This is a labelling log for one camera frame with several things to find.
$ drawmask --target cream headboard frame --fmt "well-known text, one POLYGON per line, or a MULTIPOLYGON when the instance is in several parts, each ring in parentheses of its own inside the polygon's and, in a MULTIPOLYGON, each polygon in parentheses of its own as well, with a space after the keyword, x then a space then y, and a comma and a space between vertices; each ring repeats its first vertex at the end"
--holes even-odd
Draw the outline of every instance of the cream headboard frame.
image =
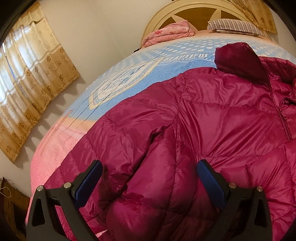
POLYGON ((175 0, 166 7, 162 8, 157 14, 155 14, 155 16, 151 19, 148 26, 146 27, 142 40, 149 33, 158 30, 170 17, 172 17, 176 22, 184 20, 183 18, 175 14, 178 14, 183 10, 199 7, 216 9, 216 11, 214 11, 212 16, 210 17, 209 21, 220 19, 221 11, 224 11, 240 20, 250 22, 250 20, 244 15, 244 13, 238 10, 231 2, 227 0, 175 0))

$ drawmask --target bed sheet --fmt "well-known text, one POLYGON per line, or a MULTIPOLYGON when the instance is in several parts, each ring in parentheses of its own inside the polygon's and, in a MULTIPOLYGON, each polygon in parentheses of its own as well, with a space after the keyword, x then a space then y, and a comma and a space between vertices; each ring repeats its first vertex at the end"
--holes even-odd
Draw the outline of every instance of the bed sheet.
POLYGON ((32 194, 113 106, 153 83, 168 80, 188 69, 216 67, 215 49, 235 42, 248 43, 259 56, 278 57, 296 64, 296 58, 272 42, 234 34, 194 36, 144 48, 94 81, 47 132, 31 162, 32 194))

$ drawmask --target bed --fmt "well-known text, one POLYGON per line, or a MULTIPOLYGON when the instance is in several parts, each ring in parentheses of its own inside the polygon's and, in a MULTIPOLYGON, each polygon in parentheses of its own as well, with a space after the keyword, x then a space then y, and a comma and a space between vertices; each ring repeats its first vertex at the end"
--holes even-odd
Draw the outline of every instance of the bed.
POLYGON ((200 32, 193 37, 141 49, 94 81, 37 147, 31 162, 32 193, 48 180, 81 137, 109 109, 155 82, 165 81, 188 69, 215 67, 215 49, 218 47, 246 42, 259 56, 278 57, 296 64, 296 58, 270 40, 201 31, 207 28, 208 21, 219 18, 248 21, 225 0, 177 0, 161 9, 146 27, 143 37, 180 20, 188 20, 200 32))

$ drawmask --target striped pillow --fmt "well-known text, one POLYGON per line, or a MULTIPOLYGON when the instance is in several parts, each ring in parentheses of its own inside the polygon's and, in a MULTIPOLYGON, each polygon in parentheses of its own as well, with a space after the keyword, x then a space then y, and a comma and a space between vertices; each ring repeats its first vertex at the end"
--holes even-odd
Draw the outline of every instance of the striped pillow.
POLYGON ((261 30, 257 28, 254 24, 236 19, 216 19, 214 21, 208 22, 207 28, 209 30, 239 31, 249 34, 257 34, 262 37, 265 37, 265 34, 262 33, 261 30))

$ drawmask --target jacket collar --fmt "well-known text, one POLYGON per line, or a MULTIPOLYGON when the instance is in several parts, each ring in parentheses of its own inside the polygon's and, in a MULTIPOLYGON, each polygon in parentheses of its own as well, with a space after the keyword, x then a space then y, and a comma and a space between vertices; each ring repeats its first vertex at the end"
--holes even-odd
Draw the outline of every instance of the jacket collar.
POLYGON ((288 60, 258 57, 247 43, 227 44, 216 49, 217 69, 251 82, 269 85, 271 79, 290 84, 296 99, 296 65, 288 60))

